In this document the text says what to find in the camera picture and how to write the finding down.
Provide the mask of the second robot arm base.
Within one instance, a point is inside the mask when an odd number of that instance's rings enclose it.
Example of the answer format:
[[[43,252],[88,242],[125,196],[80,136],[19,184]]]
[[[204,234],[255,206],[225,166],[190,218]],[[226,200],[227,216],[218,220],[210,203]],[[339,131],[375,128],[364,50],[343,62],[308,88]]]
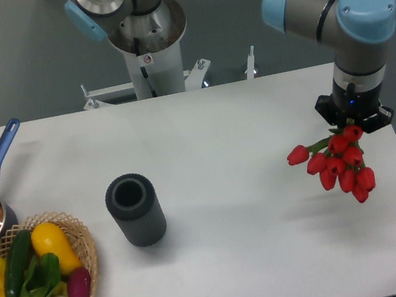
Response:
[[[168,49],[187,27],[176,0],[68,0],[64,11],[89,39],[137,55]]]

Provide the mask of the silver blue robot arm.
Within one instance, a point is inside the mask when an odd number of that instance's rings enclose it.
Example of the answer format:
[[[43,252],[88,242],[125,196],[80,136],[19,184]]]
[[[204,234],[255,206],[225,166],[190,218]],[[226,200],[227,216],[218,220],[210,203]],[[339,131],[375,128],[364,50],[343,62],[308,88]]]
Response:
[[[262,20],[332,48],[332,92],[316,111],[328,124],[353,122],[366,133],[391,123],[394,111],[380,102],[387,46],[396,29],[396,0],[262,0]]]

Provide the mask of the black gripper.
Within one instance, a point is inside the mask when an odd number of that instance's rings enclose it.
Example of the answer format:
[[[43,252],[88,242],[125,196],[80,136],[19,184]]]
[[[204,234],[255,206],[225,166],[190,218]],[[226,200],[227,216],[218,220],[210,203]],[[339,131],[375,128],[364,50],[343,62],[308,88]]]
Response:
[[[380,102],[382,84],[368,91],[357,91],[357,84],[348,83],[345,89],[335,81],[332,93],[321,95],[316,111],[332,126],[340,129],[347,124],[359,126],[365,133],[373,133],[392,123],[394,111]]]

